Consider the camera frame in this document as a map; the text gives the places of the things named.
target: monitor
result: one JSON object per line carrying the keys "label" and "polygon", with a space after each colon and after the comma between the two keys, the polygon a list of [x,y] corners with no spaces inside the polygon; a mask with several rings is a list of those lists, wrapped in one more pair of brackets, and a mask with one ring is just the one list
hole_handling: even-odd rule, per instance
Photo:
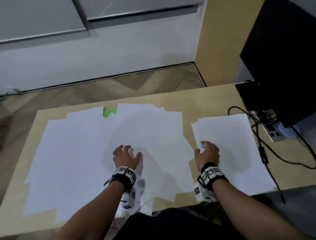
{"label": "monitor", "polygon": [[285,127],[316,112],[316,19],[266,0],[240,55]]}

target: person's left arm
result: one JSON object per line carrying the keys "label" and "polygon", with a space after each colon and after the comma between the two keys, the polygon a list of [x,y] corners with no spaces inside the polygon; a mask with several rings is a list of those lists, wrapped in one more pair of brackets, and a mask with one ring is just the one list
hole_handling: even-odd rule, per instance
{"label": "person's left arm", "polygon": [[[141,157],[137,153],[133,159],[128,150],[131,146],[117,147],[113,152],[116,168],[127,166],[136,169]],[[124,185],[113,181],[95,199],[78,210],[62,227],[56,240],[68,239],[103,239],[110,228],[120,200],[124,193]]]}

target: light wood tabletop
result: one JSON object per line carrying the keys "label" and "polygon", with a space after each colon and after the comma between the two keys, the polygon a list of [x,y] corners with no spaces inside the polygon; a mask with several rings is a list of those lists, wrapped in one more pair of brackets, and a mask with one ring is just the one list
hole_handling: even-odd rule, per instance
{"label": "light wood tabletop", "polygon": [[[231,106],[244,108],[235,85],[228,84],[38,111],[0,207],[0,236],[51,229],[60,227],[64,224],[53,224],[55,219],[55,209],[22,217],[29,189],[29,185],[23,183],[31,166],[36,148],[40,143],[47,121],[63,119],[66,118],[67,113],[69,112],[94,107],[103,106],[105,110],[115,109],[118,103],[150,103],[154,104],[156,107],[164,107],[166,111],[181,111],[183,115],[183,134],[190,143],[192,149],[197,147],[191,127],[192,123],[197,122],[199,118],[203,117],[227,115],[227,110]],[[237,109],[231,111],[231,114],[236,113],[241,112]],[[299,140],[287,139],[283,142],[271,142],[262,127],[260,127],[260,137],[282,158],[288,161],[302,162],[309,166],[315,165],[311,154]],[[281,189],[284,190],[316,184],[315,170],[309,170],[302,166],[284,163],[275,157],[268,149],[266,149],[266,152],[271,173]],[[198,171],[194,160],[190,161],[190,168],[192,177],[196,182]],[[153,211],[195,204],[197,204],[197,202],[195,201],[193,192],[182,193],[176,196],[175,202],[156,198]]]}

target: green object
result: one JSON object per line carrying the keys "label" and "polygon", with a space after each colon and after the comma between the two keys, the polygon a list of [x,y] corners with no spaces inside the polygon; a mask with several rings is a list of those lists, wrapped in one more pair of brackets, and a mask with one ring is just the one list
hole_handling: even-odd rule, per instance
{"label": "green object", "polygon": [[108,117],[111,113],[116,113],[116,109],[109,110],[109,111],[104,111],[103,116]]}

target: herringbone wood floor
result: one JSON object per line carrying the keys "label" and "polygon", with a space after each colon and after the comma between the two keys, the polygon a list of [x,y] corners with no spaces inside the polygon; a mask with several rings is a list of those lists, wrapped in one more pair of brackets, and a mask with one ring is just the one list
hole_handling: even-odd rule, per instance
{"label": "herringbone wood floor", "polygon": [[[12,95],[0,103],[0,202],[37,110],[204,87],[193,64]],[[53,239],[58,230],[1,238]]]}

